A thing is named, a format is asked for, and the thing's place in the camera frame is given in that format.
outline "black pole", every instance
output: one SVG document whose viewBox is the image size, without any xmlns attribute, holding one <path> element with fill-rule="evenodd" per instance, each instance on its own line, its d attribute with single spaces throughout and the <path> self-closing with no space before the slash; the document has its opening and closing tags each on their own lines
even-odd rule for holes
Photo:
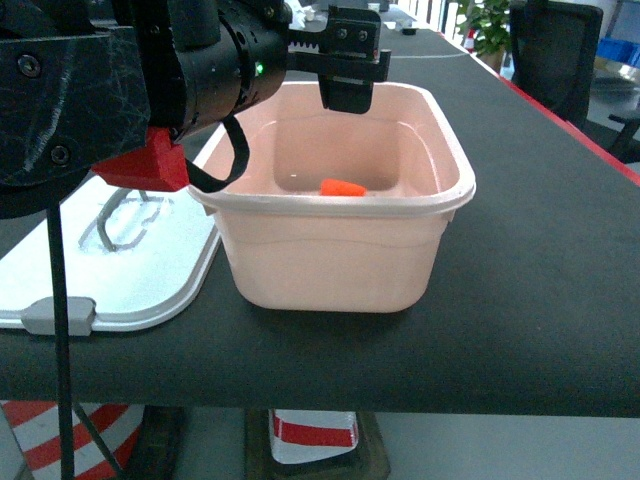
<svg viewBox="0 0 640 480">
<path fill-rule="evenodd" d="M 64 269 L 60 205 L 47 210 L 49 257 L 53 283 L 53 315 L 55 319 L 56 365 L 58 370 L 58 426 L 60 428 L 61 480 L 74 480 L 73 417 L 71 398 L 71 361 L 69 357 L 69 313 L 67 282 Z"/>
<path fill-rule="evenodd" d="M 91 438 L 96 443 L 98 450 L 100 450 L 100 453 L 102 453 L 102 456 L 104 457 L 104 459 L 107 462 L 109 462 L 109 465 L 111 465 L 111 468 L 116 473 L 116 479 L 125 480 L 126 475 L 122 470 L 122 467 L 118 463 L 118 460 L 116 459 L 116 457 L 113 456 L 107 444 L 104 443 L 104 440 L 100 436 L 100 432 L 98 432 L 95 425 L 93 424 L 91 419 L 88 417 L 88 415 L 82 408 L 82 405 L 74 402 L 73 411 L 76 412 L 77 417 L 80 419 L 82 424 L 86 427 L 87 431 L 89 432 L 89 435 L 91 435 Z"/>
</svg>

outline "white lid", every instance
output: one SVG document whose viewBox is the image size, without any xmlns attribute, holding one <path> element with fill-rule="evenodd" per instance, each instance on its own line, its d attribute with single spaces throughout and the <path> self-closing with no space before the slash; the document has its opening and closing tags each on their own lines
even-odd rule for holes
<svg viewBox="0 0 640 480">
<path fill-rule="evenodd" d="M 106 223 L 96 217 L 118 190 L 95 177 L 61 207 L 67 291 L 96 303 L 93 330 L 131 331 L 164 322 L 195 298 L 219 245 L 214 219 L 185 189 L 131 192 Z M 0 328 L 24 328 L 21 316 L 52 296 L 46 221 L 0 260 Z"/>
</svg>

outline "blue bin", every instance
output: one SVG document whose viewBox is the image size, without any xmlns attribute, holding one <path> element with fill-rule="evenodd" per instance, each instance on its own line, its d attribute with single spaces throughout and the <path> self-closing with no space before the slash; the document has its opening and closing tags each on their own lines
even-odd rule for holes
<svg viewBox="0 0 640 480">
<path fill-rule="evenodd" d="M 632 44 L 631 54 L 629 55 L 629 65 L 640 68 L 640 43 Z"/>
<path fill-rule="evenodd" d="M 634 50 L 634 44 L 624 40 L 603 38 L 598 44 L 596 55 L 615 62 L 629 63 L 629 56 Z"/>
</svg>

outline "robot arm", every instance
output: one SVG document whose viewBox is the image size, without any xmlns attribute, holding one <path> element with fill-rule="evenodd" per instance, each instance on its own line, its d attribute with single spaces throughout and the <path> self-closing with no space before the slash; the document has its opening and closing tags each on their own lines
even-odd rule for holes
<svg viewBox="0 0 640 480">
<path fill-rule="evenodd" d="M 0 218 L 61 200 L 158 132 L 172 150 L 214 122 L 234 128 L 287 69 L 317 73 L 326 108 L 366 112 L 389 68 L 378 15 L 332 8 L 319 33 L 290 20 L 283 0 L 0 1 Z"/>
</svg>

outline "red and white striped cone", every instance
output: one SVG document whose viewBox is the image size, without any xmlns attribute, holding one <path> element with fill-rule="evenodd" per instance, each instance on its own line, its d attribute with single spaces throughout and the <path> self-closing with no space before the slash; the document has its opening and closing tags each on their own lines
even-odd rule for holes
<svg viewBox="0 0 640 480">
<path fill-rule="evenodd" d="M 271 454 L 283 464 L 324 460 L 358 445 L 355 412 L 271 410 Z"/>
<path fill-rule="evenodd" d="M 467 36 L 464 39 L 464 44 L 462 45 L 467 49 L 469 53 L 473 53 L 473 49 L 475 46 L 474 38 L 476 37 L 476 31 L 473 28 L 470 28 L 467 32 Z"/>
<path fill-rule="evenodd" d="M 54 402 L 2 401 L 2 410 L 35 480 L 60 479 L 58 406 Z M 83 405 L 109 450 L 124 468 L 140 432 L 144 405 Z M 73 414 L 76 480 L 115 476 L 89 431 Z"/>
</svg>

